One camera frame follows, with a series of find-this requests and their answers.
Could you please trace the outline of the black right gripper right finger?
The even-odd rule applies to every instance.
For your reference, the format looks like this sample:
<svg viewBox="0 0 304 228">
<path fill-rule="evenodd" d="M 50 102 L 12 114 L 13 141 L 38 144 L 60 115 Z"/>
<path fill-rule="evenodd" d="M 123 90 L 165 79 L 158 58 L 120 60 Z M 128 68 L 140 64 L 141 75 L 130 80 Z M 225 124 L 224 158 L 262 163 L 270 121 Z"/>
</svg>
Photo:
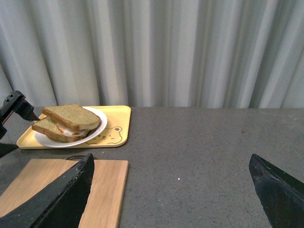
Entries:
<svg viewBox="0 0 304 228">
<path fill-rule="evenodd" d="M 257 154 L 251 155 L 249 171 L 271 227 L 302 228 L 304 184 Z"/>
</svg>

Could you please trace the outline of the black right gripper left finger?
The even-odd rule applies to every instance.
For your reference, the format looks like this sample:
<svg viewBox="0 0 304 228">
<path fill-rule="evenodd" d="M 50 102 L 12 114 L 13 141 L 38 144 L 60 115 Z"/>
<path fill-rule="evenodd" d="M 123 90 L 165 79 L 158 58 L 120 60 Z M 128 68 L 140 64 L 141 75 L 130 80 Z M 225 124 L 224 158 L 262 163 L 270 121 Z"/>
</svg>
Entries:
<svg viewBox="0 0 304 228">
<path fill-rule="evenodd" d="M 94 157 L 88 154 L 32 198 L 1 217 L 2 228 L 77 228 L 86 208 Z"/>
</svg>

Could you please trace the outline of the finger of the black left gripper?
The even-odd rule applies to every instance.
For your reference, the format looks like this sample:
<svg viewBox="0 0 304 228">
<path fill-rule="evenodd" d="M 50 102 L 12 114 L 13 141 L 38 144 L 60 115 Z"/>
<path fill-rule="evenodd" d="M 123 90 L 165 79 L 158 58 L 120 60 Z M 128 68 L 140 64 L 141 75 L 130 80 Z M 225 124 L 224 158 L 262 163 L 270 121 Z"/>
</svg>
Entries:
<svg viewBox="0 0 304 228">
<path fill-rule="evenodd" d="M 30 115 L 30 118 L 31 118 L 31 121 L 39 121 L 40 120 L 34 113 L 32 113 Z"/>
</svg>

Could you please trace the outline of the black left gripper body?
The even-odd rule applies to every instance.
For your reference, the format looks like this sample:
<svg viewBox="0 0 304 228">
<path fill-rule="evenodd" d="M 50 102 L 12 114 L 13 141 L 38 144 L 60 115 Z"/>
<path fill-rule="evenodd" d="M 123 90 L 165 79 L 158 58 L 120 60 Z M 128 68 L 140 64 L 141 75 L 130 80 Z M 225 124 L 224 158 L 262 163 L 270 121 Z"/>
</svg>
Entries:
<svg viewBox="0 0 304 228">
<path fill-rule="evenodd" d="M 20 91 L 12 91 L 3 102 L 0 109 L 0 138 L 6 134 L 5 122 L 13 114 L 17 113 L 26 121 L 34 121 L 34 107 L 26 101 L 26 97 Z"/>
</svg>

